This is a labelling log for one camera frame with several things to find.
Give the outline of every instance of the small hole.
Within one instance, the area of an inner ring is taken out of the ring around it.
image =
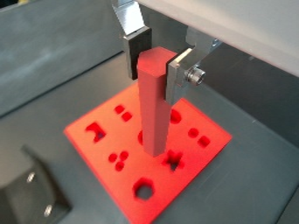
[[[93,122],[85,128],[85,131],[93,131],[94,132],[93,143],[96,143],[106,135],[106,132],[98,127],[98,124],[96,122]]]
[[[197,144],[202,147],[206,147],[209,143],[210,143],[210,140],[205,136],[202,136],[197,142]]]
[[[137,142],[138,142],[141,145],[144,144],[142,131],[140,131],[138,134],[137,134]]]
[[[109,156],[108,156],[108,162],[109,163],[114,163],[117,160],[117,154],[116,153],[112,153]]]
[[[188,136],[194,138],[198,135],[198,131],[196,129],[189,129]]]
[[[126,151],[121,151],[118,157],[121,161],[126,160],[126,157],[128,157]]]
[[[117,106],[114,107],[114,111],[116,111],[117,114],[122,113],[124,110],[125,110],[125,108],[124,108],[122,105],[117,105]]]
[[[177,167],[182,168],[181,158],[182,154],[180,152],[174,153],[172,150],[168,150],[162,164],[169,165],[170,170],[174,171]]]
[[[132,118],[132,115],[129,112],[125,112],[122,115],[121,115],[121,118],[122,120],[126,122],[130,118]]]
[[[140,178],[133,185],[133,191],[140,200],[148,200],[154,193],[153,181],[148,178]]]
[[[116,162],[116,170],[117,170],[118,172],[122,171],[124,166],[125,166],[125,164],[124,164],[122,162]]]
[[[170,113],[170,123],[176,124],[176,123],[178,123],[181,121],[181,119],[182,118],[181,118],[180,113],[174,109],[172,109],[172,113]]]

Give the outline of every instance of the circular hole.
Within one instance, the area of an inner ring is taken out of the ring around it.
[[[117,160],[117,154],[116,153],[112,153],[109,156],[108,156],[108,162],[109,163],[113,163],[116,162]]]
[[[120,160],[122,161],[126,160],[126,157],[128,157],[126,151],[121,151],[118,157],[120,157]]]
[[[153,181],[140,178],[133,185],[134,196],[140,200],[148,200],[154,194]]]
[[[138,142],[140,144],[144,143],[142,131],[140,131],[138,134],[137,134],[137,142]]]
[[[196,137],[198,135],[198,131],[196,129],[189,129],[188,136]]]
[[[124,169],[125,164],[122,162],[116,162],[116,170],[120,172]]]
[[[181,121],[182,117],[180,115],[180,113],[172,109],[172,113],[170,113],[170,123],[176,124]]]
[[[116,111],[117,114],[120,114],[124,110],[125,110],[125,108],[124,108],[122,105],[117,105],[117,106],[114,107],[114,111]]]

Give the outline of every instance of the cross-shaped hole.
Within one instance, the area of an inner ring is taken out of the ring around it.
[[[170,170],[174,171],[177,167],[182,168],[181,158],[182,154],[180,152],[174,153],[172,150],[168,150],[162,164],[169,165]]]

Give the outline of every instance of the gray wall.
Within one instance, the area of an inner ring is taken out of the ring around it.
[[[0,21],[0,115],[121,51],[106,0],[33,1]]]

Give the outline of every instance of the red square base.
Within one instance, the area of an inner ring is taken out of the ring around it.
[[[144,153],[137,85],[65,128],[65,135],[130,223],[150,223],[230,139],[181,99],[172,108],[165,153]]]

